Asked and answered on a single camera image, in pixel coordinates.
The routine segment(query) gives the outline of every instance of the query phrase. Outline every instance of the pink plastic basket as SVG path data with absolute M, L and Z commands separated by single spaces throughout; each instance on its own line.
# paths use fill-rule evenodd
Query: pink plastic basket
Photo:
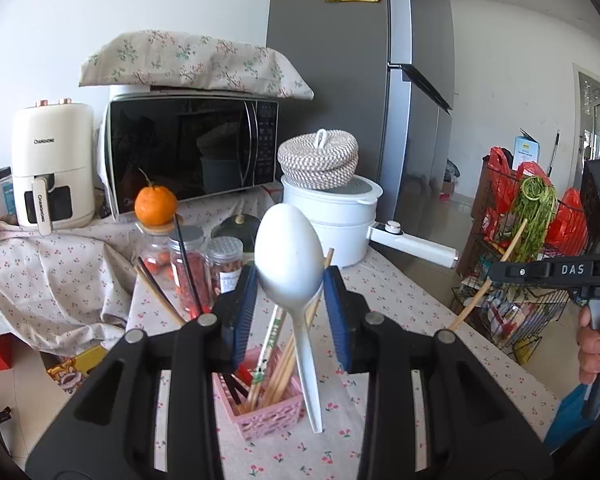
M 249 370 L 256 367 L 259 355 L 259 348 L 247 350 L 244 364 Z M 269 377 L 279 358 L 280 350 L 276 348 L 271 355 L 271 362 L 268 368 L 269 373 L 264 380 L 264 387 L 261 391 L 265 391 Z M 234 400 L 224 384 L 224 380 L 218 374 L 214 374 L 214 384 L 216 392 L 220 395 L 220 399 L 224 405 L 224 410 L 229 416 L 229 420 L 238 425 L 240 434 L 247 442 L 261 436 L 276 433 L 277 431 L 286 430 L 286 428 L 297 424 L 302 415 L 304 397 L 302 396 L 300 379 L 296 375 L 291 376 L 289 385 L 282 395 L 280 402 L 272 404 L 268 408 L 253 410 L 251 413 L 245 413 L 244 415 L 238 414 Z

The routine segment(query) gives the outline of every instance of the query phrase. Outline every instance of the green pumpkin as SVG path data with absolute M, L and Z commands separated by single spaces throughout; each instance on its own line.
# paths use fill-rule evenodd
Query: green pumpkin
M 244 245 L 244 252 L 253 253 L 259 227 L 260 219 L 253 215 L 239 214 L 229 216 L 219 226 L 213 228 L 211 237 L 231 236 L 238 238 Z

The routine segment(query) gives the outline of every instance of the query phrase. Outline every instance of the gray jar lid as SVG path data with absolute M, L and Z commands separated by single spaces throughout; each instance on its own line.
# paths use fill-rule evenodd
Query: gray jar lid
M 186 251 L 195 251 L 200 248 L 202 242 L 205 241 L 205 232 L 197 225 L 180 226 L 182 232 L 182 240 Z M 180 243 L 178 241 L 178 231 L 172 229 L 169 231 L 169 248 L 173 251 L 180 252 Z
M 206 255 L 216 262 L 234 262 L 242 259 L 244 245 L 238 238 L 219 236 L 212 238 L 206 248 Z

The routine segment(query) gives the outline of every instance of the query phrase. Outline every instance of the refrigerator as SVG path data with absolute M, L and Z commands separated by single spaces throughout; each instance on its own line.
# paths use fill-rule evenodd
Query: refrigerator
M 270 0 L 267 46 L 314 90 L 280 103 L 278 138 L 346 130 L 356 173 L 384 194 L 378 220 L 427 236 L 425 209 L 440 195 L 454 100 L 449 0 Z

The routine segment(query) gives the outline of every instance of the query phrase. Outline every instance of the spoon handle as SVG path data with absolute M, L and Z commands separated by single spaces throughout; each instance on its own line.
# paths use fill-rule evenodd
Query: spoon handle
M 315 375 L 314 353 L 311 350 L 309 329 L 303 312 L 290 312 L 294 322 L 294 340 L 296 343 L 296 361 L 306 412 L 314 433 L 322 433 L 322 413 L 320 412 L 320 393 Z

